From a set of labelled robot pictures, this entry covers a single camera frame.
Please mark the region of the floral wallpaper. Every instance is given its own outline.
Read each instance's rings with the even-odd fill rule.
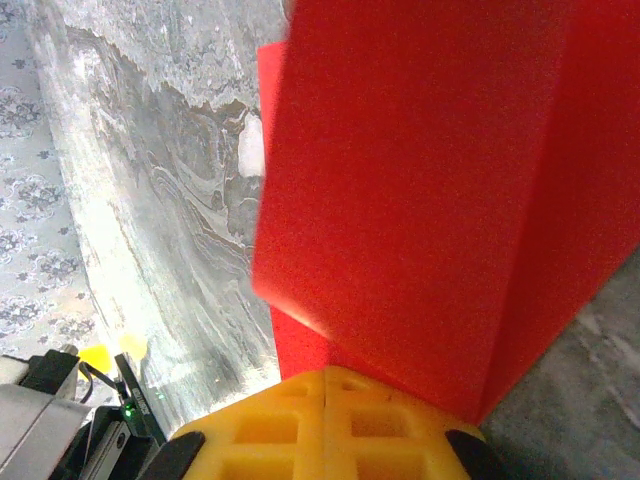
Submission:
[[[101,323],[24,28],[18,1],[0,0],[0,354],[28,358],[100,343]]]

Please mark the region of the gray marble wall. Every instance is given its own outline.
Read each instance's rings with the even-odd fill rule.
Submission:
[[[147,340],[134,356],[163,427],[276,382],[248,269],[255,49],[281,36],[277,0],[27,3],[90,285],[114,342]],[[513,478],[632,480],[639,392],[640,252],[483,428]]]

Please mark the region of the black rubber corner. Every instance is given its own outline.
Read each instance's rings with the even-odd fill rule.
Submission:
[[[165,443],[138,480],[182,480],[204,440],[204,433],[189,432]]]
[[[471,480],[508,480],[500,459],[485,442],[460,430],[445,435]]]

